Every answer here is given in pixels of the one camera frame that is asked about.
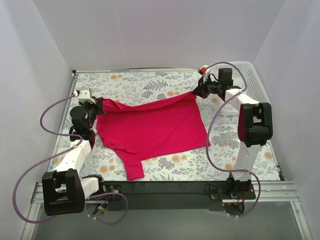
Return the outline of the white plastic basket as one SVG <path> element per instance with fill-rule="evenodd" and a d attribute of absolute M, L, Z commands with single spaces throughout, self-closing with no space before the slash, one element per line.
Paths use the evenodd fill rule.
<path fill-rule="evenodd" d="M 271 103 L 270 98 L 268 97 L 267 92 L 262 84 L 262 81 L 251 62 L 231 61 L 230 63 L 235 65 L 243 74 L 247 83 L 246 94 L 250 98 L 261 103 Z M 211 71 L 217 76 L 219 68 L 232 68 L 233 84 L 241 87 L 242 89 L 245 87 L 242 77 L 233 66 L 230 66 L 228 64 L 218 64 L 212 67 Z"/>

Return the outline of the magenta t shirt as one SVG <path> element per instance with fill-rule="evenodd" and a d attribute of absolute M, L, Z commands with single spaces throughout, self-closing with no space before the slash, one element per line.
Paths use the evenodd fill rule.
<path fill-rule="evenodd" d="M 122 160 L 130 182 L 145 176 L 143 160 L 206 146 L 207 131 L 191 92 L 138 106 L 104 98 L 102 106 L 97 133 Z"/>

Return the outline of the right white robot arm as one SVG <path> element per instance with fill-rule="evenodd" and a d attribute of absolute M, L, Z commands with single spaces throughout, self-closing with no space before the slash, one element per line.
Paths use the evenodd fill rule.
<path fill-rule="evenodd" d="M 239 113 L 239 152 L 234 168 L 228 171 L 226 183 L 217 189 L 217 194 L 220 197 L 226 195 L 232 199 L 243 199 L 246 193 L 254 193 L 252 169 L 258 153 L 273 136 L 271 104 L 254 100 L 245 93 L 245 88 L 234 85 L 232 68 L 219 68 L 215 76 L 210 67 L 204 65 L 198 72 L 201 78 L 192 94 L 203 99 L 210 94 L 218 95 L 224 106 L 230 104 Z"/>

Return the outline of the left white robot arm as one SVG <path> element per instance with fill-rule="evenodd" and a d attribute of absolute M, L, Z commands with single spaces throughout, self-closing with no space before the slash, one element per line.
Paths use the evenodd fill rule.
<path fill-rule="evenodd" d="M 64 154 L 57 167 L 42 176 L 47 216 L 81 213 L 85 208 L 85 200 L 90 196 L 95 200 L 106 196 L 106 187 L 100 174 L 83 178 L 79 176 L 82 165 L 95 145 L 94 122 L 98 115 L 103 114 L 103 99 L 94 96 L 80 101 L 70 110 L 72 126 L 68 136 L 72 150 Z"/>

